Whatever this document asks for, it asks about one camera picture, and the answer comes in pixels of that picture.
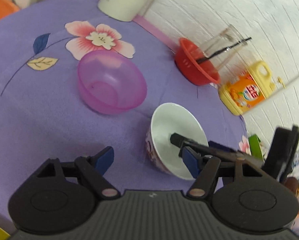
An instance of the table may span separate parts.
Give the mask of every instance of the table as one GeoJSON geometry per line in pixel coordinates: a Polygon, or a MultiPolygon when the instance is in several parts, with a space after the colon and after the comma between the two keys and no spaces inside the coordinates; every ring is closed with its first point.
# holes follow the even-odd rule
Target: table
{"type": "Polygon", "coordinates": [[[208,140],[237,149],[244,121],[220,101],[211,85],[196,87],[176,68],[173,53],[134,22],[116,21],[97,8],[98,0],[47,0],[0,21],[0,94],[11,76],[33,56],[34,40],[51,33],[47,46],[72,37],[64,25],[88,20],[118,30],[136,49],[131,59],[143,73],[148,94],[138,108],[117,116],[93,112],[81,101],[77,63],[63,40],[39,54],[57,58],[45,71],[22,67],[0,96],[0,226],[13,230],[7,203],[11,194],[47,158],[73,161],[112,146],[115,160],[105,178],[117,189],[187,190],[190,181],[164,174],[144,152],[155,108],[174,102],[187,108],[208,140]]]}

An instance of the red bowl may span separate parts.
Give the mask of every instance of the red bowl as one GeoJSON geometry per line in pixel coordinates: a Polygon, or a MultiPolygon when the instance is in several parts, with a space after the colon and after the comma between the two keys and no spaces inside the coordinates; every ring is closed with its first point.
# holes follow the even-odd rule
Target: red bowl
{"type": "Polygon", "coordinates": [[[180,38],[179,43],[180,47],[175,54],[175,62],[182,74],[197,86],[209,83],[219,84],[220,76],[214,65],[209,60],[198,64],[192,56],[194,52],[199,51],[198,47],[186,38],[180,38]]]}

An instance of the yellow leaf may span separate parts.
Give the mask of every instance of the yellow leaf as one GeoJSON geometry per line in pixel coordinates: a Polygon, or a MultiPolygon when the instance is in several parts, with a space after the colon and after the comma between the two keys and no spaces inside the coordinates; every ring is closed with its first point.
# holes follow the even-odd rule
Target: yellow leaf
{"type": "Polygon", "coordinates": [[[46,70],[53,67],[57,61],[57,58],[39,57],[28,61],[27,65],[34,70],[46,70]]]}

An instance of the orange label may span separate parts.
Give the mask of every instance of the orange label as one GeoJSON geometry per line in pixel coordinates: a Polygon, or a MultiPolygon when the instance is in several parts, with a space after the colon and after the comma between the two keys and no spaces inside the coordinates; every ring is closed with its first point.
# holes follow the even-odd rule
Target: orange label
{"type": "Polygon", "coordinates": [[[226,90],[243,112],[265,99],[252,76],[246,71],[231,82],[228,82],[226,90]]]}

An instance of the black device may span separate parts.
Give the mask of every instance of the black device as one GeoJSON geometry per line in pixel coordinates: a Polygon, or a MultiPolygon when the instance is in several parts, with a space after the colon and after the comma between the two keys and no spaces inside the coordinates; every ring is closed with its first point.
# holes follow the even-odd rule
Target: black device
{"type": "Polygon", "coordinates": [[[276,156],[281,168],[273,163],[271,174],[264,171],[270,166],[267,161],[263,170],[246,155],[224,146],[176,140],[185,164],[197,173],[186,194],[126,190],[120,195],[102,176],[113,162],[112,147],[72,163],[48,159],[9,201],[8,210],[18,228],[10,239],[296,240],[288,228],[299,204],[279,181],[289,168],[298,139],[297,127],[276,130],[270,155],[282,149],[288,154],[276,156]],[[77,178],[78,183],[67,177],[77,178]],[[215,192],[219,177],[234,181],[215,192]]]}

